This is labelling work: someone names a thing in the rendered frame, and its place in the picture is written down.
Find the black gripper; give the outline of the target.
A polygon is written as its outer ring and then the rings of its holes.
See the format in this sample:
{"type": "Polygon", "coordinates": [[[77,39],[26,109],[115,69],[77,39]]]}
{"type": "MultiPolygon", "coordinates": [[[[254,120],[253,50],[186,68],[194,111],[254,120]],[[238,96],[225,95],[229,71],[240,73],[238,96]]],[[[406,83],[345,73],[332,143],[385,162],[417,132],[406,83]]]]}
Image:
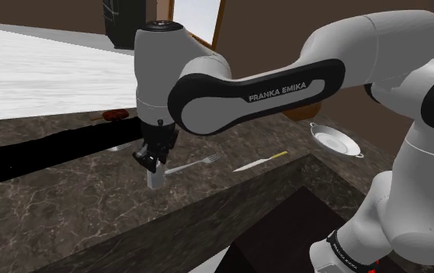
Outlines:
{"type": "Polygon", "coordinates": [[[144,145],[138,151],[132,153],[139,165],[145,167],[151,173],[156,172],[158,160],[165,164],[168,153],[174,148],[179,131],[175,124],[153,126],[141,123],[141,132],[144,145]]]}

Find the dark robot stand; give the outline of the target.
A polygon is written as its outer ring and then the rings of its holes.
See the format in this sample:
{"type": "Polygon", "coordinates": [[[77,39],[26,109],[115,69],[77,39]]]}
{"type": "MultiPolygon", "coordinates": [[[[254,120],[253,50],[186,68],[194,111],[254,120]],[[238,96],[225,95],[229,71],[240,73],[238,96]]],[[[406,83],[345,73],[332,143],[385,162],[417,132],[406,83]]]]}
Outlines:
{"type": "Polygon", "coordinates": [[[302,186],[234,240],[214,273],[314,273],[309,247],[344,223],[302,186]]]}

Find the silver fork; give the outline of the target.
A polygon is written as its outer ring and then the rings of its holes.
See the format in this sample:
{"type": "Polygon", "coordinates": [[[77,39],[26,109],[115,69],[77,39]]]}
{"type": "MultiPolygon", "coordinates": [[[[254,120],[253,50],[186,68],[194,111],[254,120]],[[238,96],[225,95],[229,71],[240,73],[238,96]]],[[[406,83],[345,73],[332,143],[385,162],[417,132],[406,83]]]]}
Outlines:
{"type": "Polygon", "coordinates": [[[183,169],[185,169],[185,168],[191,167],[191,166],[193,166],[193,165],[195,165],[195,164],[199,164],[199,163],[210,164],[210,163],[216,161],[216,160],[219,159],[219,158],[220,158],[220,155],[219,155],[219,154],[213,154],[213,155],[210,155],[210,156],[208,156],[208,157],[205,157],[205,158],[202,159],[202,160],[195,161],[195,162],[192,162],[192,163],[190,163],[190,164],[185,164],[185,165],[182,165],[182,166],[179,166],[179,167],[176,167],[176,168],[168,169],[168,170],[165,171],[165,174],[166,174],[166,175],[170,175],[170,174],[172,174],[172,173],[175,173],[175,172],[177,172],[177,171],[181,171],[181,170],[183,170],[183,169]]]}

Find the brown bowl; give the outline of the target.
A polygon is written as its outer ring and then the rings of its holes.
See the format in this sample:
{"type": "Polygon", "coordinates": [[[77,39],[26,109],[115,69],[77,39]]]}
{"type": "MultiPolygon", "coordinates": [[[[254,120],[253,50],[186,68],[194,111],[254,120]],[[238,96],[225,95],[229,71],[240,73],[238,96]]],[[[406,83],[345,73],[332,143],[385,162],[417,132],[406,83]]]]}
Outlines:
{"type": "Polygon", "coordinates": [[[283,111],[283,114],[293,121],[301,121],[314,118],[321,109],[321,103],[317,102],[300,108],[283,111]]]}

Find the yellow handled knife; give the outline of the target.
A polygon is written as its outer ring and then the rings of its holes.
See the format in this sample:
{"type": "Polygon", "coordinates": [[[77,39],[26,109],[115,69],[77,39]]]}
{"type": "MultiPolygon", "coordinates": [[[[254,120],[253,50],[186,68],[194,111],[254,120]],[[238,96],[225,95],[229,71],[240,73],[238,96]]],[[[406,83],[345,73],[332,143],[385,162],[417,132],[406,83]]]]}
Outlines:
{"type": "Polygon", "coordinates": [[[244,170],[247,170],[249,168],[253,168],[254,166],[257,166],[259,164],[265,163],[267,161],[271,161],[272,159],[278,158],[278,157],[283,156],[285,154],[288,154],[288,151],[285,150],[285,151],[283,151],[281,153],[278,153],[278,154],[275,154],[275,155],[273,155],[271,157],[258,159],[256,161],[248,163],[248,164],[246,164],[244,166],[241,166],[241,167],[239,167],[237,169],[234,169],[233,172],[244,171],[244,170]]]}

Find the black cabinet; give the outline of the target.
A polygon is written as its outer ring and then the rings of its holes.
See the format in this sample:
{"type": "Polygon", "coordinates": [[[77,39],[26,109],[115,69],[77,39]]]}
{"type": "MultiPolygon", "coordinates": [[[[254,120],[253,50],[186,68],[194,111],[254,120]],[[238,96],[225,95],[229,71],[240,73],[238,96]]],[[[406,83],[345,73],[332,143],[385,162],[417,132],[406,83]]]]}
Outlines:
{"type": "Polygon", "coordinates": [[[102,15],[114,48],[132,50],[135,33],[146,22],[146,0],[102,0],[102,15]]]}

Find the grey upright block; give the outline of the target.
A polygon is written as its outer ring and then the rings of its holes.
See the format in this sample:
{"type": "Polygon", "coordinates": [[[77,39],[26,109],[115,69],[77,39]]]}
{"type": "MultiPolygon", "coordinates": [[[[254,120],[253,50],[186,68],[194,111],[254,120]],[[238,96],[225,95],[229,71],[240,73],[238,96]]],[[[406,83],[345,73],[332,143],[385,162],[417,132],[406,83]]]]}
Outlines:
{"type": "Polygon", "coordinates": [[[159,189],[165,183],[165,166],[158,161],[156,165],[156,172],[147,171],[147,183],[150,189],[159,189]]]}

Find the silver utensil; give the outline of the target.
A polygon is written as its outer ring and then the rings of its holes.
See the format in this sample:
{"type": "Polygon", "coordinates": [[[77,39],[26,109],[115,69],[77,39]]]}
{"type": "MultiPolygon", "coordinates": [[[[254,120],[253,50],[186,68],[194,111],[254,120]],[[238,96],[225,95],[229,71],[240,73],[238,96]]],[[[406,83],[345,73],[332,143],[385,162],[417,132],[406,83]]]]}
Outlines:
{"type": "Polygon", "coordinates": [[[129,142],[129,143],[123,143],[123,144],[117,145],[117,146],[115,146],[115,147],[108,148],[108,149],[106,149],[106,150],[107,150],[107,151],[111,151],[111,152],[115,152],[115,151],[119,151],[119,150],[123,150],[123,149],[125,149],[125,148],[128,148],[128,147],[131,146],[131,144],[132,144],[132,142],[129,142]]]}

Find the brown meat on stick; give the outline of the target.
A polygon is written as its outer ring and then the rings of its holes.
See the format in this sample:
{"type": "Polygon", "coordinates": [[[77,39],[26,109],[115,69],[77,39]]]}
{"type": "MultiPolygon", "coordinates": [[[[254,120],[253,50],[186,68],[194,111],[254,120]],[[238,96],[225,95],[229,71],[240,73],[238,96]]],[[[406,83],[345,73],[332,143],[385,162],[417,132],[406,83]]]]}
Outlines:
{"type": "Polygon", "coordinates": [[[121,119],[126,119],[129,115],[129,112],[126,109],[113,109],[103,112],[101,116],[92,118],[91,121],[104,119],[105,121],[113,122],[121,119]]]}

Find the window with wooden frame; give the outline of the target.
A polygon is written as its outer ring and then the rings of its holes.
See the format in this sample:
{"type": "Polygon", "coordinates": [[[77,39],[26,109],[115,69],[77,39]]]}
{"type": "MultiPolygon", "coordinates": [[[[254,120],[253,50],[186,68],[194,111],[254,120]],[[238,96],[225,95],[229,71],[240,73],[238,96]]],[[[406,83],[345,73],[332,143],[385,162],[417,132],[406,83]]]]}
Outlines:
{"type": "Polygon", "coordinates": [[[194,39],[215,50],[226,0],[169,0],[168,18],[182,24],[194,39]]]}

